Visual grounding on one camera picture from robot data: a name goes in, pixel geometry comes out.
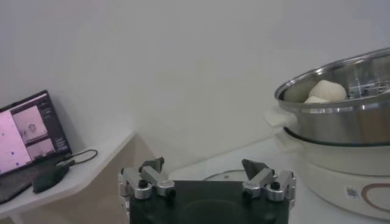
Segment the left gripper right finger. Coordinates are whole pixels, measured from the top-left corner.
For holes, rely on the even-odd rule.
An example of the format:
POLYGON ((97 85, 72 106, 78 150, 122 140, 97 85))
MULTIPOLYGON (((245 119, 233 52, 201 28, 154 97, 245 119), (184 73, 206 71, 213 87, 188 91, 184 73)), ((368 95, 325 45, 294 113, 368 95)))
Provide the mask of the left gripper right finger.
POLYGON ((241 164, 248 180, 243 182, 242 195, 245 201, 252 201, 263 195, 270 201, 296 201, 296 177, 292 171, 279 174, 265 163, 243 159, 241 164))

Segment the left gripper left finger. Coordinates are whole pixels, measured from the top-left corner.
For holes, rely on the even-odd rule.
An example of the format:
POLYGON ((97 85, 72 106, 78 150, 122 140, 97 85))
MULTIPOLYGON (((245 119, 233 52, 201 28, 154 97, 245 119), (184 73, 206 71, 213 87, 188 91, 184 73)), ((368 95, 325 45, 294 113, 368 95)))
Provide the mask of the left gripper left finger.
POLYGON ((138 200, 147 200, 155 189, 158 196, 175 197, 175 182, 161 173, 164 163, 164 157, 159 157, 145 161, 137 169, 121 169, 118 173, 118 195, 124 200, 131 196, 138 200))

